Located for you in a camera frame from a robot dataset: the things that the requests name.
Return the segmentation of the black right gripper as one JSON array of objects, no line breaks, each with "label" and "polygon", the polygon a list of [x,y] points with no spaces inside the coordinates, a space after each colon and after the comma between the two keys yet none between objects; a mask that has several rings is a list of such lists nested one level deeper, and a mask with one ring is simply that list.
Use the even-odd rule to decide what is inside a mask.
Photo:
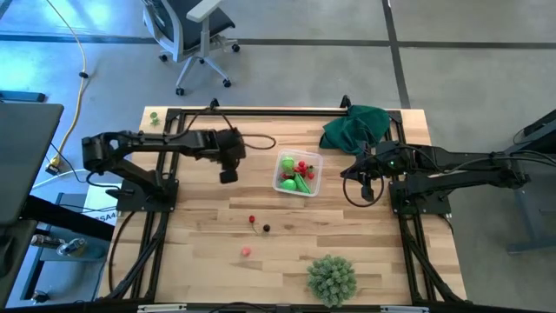
[{"label": "black right gripper", "polygon": [[379,143],[375,153],[364,154],[362,162],[354,163],[341,172],[341,177],[358,179],[362,185],[361,197],[375,202],[371,182],[386,176],[398,176],[408,172],[411,167],[411,152],[405,144],[396,141]]}]

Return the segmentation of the clear plastic tupperware container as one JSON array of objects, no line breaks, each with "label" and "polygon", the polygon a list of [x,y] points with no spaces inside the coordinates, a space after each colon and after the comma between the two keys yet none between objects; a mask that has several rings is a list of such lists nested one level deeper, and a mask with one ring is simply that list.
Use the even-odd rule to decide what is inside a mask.
[{"label": "clear plastic tupperware container", "polygon": [[[285,156],[292,157],[295,160],[295,171],[291,173],[285,172],[286,174],[288,174],[289,178],[294,179],[295,174],[300,173],[300,167],[298,166],[298,162],[300,161],[304,161],[306,163],[307,168],[310,165],[314,166],[314,172],[307,172],[306,175],[302,175],[308,187],[311,189],[310,194],[302,193],[299,190],[289,191],[280,188],[280,183],[283,180],[285,180],[285,179],[281,179],[281,173],[284,172],[281,169],[281,160]],[[319,154],[306,152],[302,150],[291,150],[291,149],[280,150],[278,153],[278,157],[276,159],[275,173],[272,182],[273,189],[278,192],[297,195],[297,196],[315,197],[317,196],[320,190],[322,170],[323,170],[323,157]],[[314,173],[314,179],[309,179],[308,173]]]}]

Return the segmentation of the long green toy pepper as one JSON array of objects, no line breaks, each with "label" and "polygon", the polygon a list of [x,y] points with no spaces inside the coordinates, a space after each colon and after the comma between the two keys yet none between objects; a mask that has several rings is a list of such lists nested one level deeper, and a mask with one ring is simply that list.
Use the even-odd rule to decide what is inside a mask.
[{"label": "long green toy pepper", "polygon": [[300,173],[296,173],[295,177],[294,177],[294,181],[296,183],[296,188],[305,194],[310,194],[311,193],[311,189],[308,187],[307,183],[305,182],[305,179],[303,178],[303,176]]}]

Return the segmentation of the dark green cloth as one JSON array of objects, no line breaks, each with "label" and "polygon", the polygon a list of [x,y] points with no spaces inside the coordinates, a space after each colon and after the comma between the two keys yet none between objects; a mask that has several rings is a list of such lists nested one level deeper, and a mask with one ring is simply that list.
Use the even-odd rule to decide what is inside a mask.
[{"label": "dark green cloth", "polygon": [[376,146],[390,127],[386,110],[371,106],[353,105],[344,117],[323,126],[319,147],[341,150],[350,155],[360,154],[365,146]]}]

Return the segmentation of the artificial green spiky plant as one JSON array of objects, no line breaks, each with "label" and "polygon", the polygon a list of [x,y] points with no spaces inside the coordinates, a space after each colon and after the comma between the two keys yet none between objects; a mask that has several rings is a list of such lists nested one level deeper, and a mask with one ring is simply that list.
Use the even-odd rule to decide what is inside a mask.
[{"label": "artificial green spiky plant", "polygon": [[355,295],[355,270],[344,257],[326,255],[316,259],[307,267],[307,273],[307,286],[326,307],[341,307]]}]

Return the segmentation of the white and black office chair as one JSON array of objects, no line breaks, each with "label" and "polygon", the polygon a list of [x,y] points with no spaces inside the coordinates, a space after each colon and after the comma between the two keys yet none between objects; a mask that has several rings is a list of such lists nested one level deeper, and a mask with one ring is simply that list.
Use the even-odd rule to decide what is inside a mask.
[{"label": "white and black office chair", "polygon": [[238,41],[225,37],[225,30],[235,23],[221,9],[222,0],[141,0],[142,22],[162,48],[159,60],[182,63],[175,82],[175,93],[185,94],[182,83],[195,63],[207,64],[222,77],[222,85],[232,85],[229,75],[211,58],[213,50],[234,53],[241,50]]}]

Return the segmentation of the white printed sign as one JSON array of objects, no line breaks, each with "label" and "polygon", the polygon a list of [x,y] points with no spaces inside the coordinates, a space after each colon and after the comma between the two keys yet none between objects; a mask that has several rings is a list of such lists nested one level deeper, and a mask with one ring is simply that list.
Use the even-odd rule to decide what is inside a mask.
[{"label": "white printed sign", "polygon": [[117,200],[108,195],[106,191],[120,186],[119,183],[103,184],[101,187],[89,186],[82,213],[100,222],[115,226],[118,218]]}]

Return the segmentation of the grey metal desk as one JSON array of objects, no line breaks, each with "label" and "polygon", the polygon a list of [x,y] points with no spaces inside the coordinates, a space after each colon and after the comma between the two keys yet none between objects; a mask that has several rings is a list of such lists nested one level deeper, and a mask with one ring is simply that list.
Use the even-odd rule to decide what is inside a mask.
[{"label": "grey metal desk", "polygon": [[[541,162],[556,162],[556,110],[519,130],[507,151],[531,151]],[[532,181],[514,191],[514,197],[526,240],[509,244],[506,251],[510,255],[556,248],[556,168],[527,163],[525,169]]]}]

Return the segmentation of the clear bottle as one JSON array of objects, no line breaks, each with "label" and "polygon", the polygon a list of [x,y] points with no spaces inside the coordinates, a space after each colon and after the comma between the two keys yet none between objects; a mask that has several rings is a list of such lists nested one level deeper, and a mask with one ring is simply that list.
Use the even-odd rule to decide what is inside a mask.
[{"label": "clear bottle", "polygon": [[67,243],[62,243],[56,248],[59,256],[79,257],[86,248],[86,240],[82,237],[74,238]]}]

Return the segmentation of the dark grey desk top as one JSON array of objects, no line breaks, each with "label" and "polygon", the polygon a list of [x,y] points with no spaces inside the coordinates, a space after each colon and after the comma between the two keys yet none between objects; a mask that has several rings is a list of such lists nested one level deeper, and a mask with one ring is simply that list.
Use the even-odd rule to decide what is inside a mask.
[{"label": "dark grey desk top", "polygon": [[61,104],[0,103],[0,225],[19,218],[62,113]]}]

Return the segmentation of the black aluminium table frame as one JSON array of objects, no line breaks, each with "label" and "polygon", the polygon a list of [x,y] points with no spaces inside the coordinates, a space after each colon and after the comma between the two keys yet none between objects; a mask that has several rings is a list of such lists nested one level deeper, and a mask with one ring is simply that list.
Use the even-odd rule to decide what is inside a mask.
[{"label": "black aluminium table frame", "polygon": [[[248,142],[247,156],[238,180],[229,184],[220,182],[218,164],[179,159],[179,193],[162,248],[158,303],[313,305],[307,267],[326,255],[353,264],[353,305],[409,305],[410,280],[424,299],[440,298],[419,265],[406,266],[388,190],[374,182],[379,201],[363,208],[359,184],[341,179],[352,156],[338,150],[321,153],[315,197],[273,189],[279,151],[317,152],[323,126],[341,115],[334,108],[223,108],[218,116],[204,116],[198,108],[187,111],[186,120],[196,129],[236,126]],[[251,215],[259,234],[248,221]],[[244,247],[252,250],[250,256],[242,255]]]}]

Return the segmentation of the silver aluminium bracket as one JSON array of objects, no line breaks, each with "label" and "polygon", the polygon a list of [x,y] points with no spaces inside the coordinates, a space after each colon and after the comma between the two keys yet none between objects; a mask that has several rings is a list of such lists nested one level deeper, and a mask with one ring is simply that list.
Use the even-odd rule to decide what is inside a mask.
[{"label": "silver aluminium bracket", "polygon": [[427,307],[385,305],[380,306],[380,313],[430,313],[430,311]]},{"label": "silver aluminium bracket", "polygon": [[139,305],[136,313],[184,313],[186,311],[185,303],[159,303]]}]

